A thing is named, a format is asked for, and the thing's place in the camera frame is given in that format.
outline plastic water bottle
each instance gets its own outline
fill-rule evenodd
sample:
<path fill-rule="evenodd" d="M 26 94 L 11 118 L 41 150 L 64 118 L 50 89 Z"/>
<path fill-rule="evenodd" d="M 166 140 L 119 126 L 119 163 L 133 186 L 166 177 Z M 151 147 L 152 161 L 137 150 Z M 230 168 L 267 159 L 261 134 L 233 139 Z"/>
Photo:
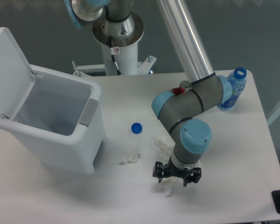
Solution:
<path fill-rule="evenodd" d="M 234 70 L 234 72 L 229 74 L 227 79 L 232 86 L 232 96 L 224 103 L 218 106 L 221 110 L 227 111 L 234 106 L 239 95 L 244 90 L 246 84 L 246 75 L 247 75 L 247 70 L 243 67 L 238 67 L 237 69 Z"/>

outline open lid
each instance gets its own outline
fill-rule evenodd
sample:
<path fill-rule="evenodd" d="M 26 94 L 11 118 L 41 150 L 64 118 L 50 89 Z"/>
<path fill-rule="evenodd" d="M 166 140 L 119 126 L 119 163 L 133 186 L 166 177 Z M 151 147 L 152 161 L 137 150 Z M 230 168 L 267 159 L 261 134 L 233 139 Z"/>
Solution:
<path fill-rule="evenodd" d="M 8 28 L 0 28 L 0 116 L 13 119 L 36 77 Z"/>

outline silver pole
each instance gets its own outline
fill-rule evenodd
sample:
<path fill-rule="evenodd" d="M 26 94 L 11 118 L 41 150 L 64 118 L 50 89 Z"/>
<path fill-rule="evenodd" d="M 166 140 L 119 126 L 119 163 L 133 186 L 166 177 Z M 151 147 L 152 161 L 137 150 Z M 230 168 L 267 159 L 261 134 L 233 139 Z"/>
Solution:
<path fill-rule="evenodd" d="M 173 46 L 190 82 L 214 73 L 185 0 L 157 0 Z"/>

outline red part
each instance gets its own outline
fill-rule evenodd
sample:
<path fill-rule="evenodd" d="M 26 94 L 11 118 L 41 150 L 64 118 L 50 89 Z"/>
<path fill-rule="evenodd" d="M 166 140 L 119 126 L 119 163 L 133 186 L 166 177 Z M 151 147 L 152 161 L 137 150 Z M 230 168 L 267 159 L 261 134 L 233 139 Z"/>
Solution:
<path fill-rule="evenodd" d="M 178 88 L 173 88 L 171 90 L 171 92 L 174 93 L 174 95 L 178 96 L 179 94 L 182 94 L 185 92 L 185 89 L 183 89 L 182 87 L 178 87 Z"/>

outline bottle cap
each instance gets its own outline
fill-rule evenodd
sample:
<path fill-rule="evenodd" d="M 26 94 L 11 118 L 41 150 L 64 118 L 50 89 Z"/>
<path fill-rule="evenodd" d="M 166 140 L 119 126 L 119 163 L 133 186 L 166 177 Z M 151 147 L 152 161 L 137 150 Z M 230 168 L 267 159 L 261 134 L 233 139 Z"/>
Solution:
<path fill-rule="evenodd" d="M 238 67 L 234 70 L 234 77 L 238 79 L 243 79 L 247 75 L 247 70 L 243 67 Z"/>
<path fill-rule="evenodd" d="M 140 123 L 133 123 L 131 129 L 134 134 L 139 134 L 142 131 L 142 125 Z"/>

